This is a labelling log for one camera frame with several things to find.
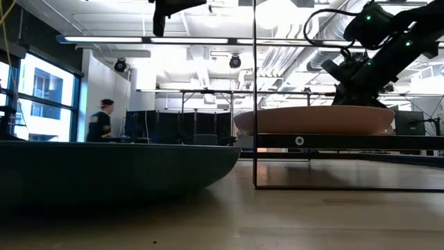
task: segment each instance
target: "window frame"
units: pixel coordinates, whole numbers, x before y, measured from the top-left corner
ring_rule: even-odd
[[[12,67],[10,66],[10,73],[9,73],[9,79],[8,82],[6,83],[6,87],[7,88],[1,88],[0,89],[0,93],[2,94],[6,94],[7,99],[6,99],[6,105],[7,106],[12,106],[12,107],[17,107],[17,100],[14,100],[14,96],[17,95],[19,99],[25,99],[25,100],[29,100],[32,101],[34,103],[39,103],[39,104],[44,104],[47,106],[52,106],[55,108],[61,108],[61,109],[65,109],[65,110],[70,110],[71,111],[71,122],[70,122],[70,129],[68,131],[69,133],[69,141],[70,142],[75,142],[77,141],[77,130],[78,130],[78,109],[79,109],[79,99],[80,99],[80,76],[73,74],[71,71],[66,70],[62,67],[60,67],[57,64],[54,64],[53,62],[49,62],[48,60],[45,60],[43,57],[32,53],[30,51],[28,51],[27,54],[30,54],[32,56],[35,56],[36,58],[39,58],[40,60],[43,60],[46,63],[49,63],[51,65],[53,65],[54,67],[58,67],[59,69],[62,69],[70,74],[72,74],[74,76],[74,82],[73,82],[73,97],[72,97],[72,105],[68,106],[65,104],[61,104],[58,103],[56,101],[52,101],[52,100],[48,100],[48,99],[43,99],[40,97],[35,97],[29,94],[24,94],[21,93],[19,91],[19,80],[20,80],[20,69],[22,67],[22,64],[20,63],[18,68]],[[15,80],[17,82],[15,89],[13,87],[13,83],[12,83],[12,76],[15,77]],[[10,128],[11,134],[14,134],[14,126],[12,126]]]

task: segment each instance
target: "wooden table surface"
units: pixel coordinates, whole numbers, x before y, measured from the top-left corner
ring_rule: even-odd
[[[314,160],[309,180],[303,164],[261,162],[259,180],[444,186],[437,169]],[[251,165],[238,162],[199,194],[150,206],[3,214],[0,249],[443,249],[444,194],[258,191]]]

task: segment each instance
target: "man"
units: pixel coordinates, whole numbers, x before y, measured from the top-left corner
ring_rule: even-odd
[[[87,142],[106,142],[106,138],[111,136],[110,115],[114,111],[114,101],[104,99],[101,101],[101,111],[91,116]]]

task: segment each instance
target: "black partition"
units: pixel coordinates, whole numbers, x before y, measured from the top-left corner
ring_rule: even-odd
[[[216,134],[216,114],[197,113],[196,133]]]
[[[183,114],[181,140],[184,144],[194,143],[194,112]]]
[[[125,120],[125,135],[131,138],[147,138],[146,127],[150,138],[157,133],[157,113],[154,110],[128,111]]]
[[[146,127],[152,143],[193,144],[195,134],[210,134],[217,135],[219,146],[226,146],[230,143],[231,114],[229,112],[182,114],[154,110],[126,113],[126,136],[147,138]]]
[[[226,146],[231,142],[231,126],[231,113],[217,114],[216,134],[220,146]]]
[[[180,137],[180,114],[160,112],[158,124],[158,143],[177,144]]]

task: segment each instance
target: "white wall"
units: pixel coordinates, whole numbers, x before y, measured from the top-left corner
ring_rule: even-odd
[[[100,100],[102,99],[114,101],[114,112],[111,114],[112,136],[119,136],[123,131],[123,119],[129,107],[130,81],[117,74],[111,67],[112,65],[108,67],[95,58],[91,50],[84,50],[82,72],[85,77],[82,79],[82,88],[80,89],[82,101],[78,125],[79,142],[85,141],[90,116],[100,110]]]
[[[147,65],[146,69],[131,70],[131,99],[129,111],[154,110],[155,93],[137,92],[136,90],[154,90],[157,74]]]

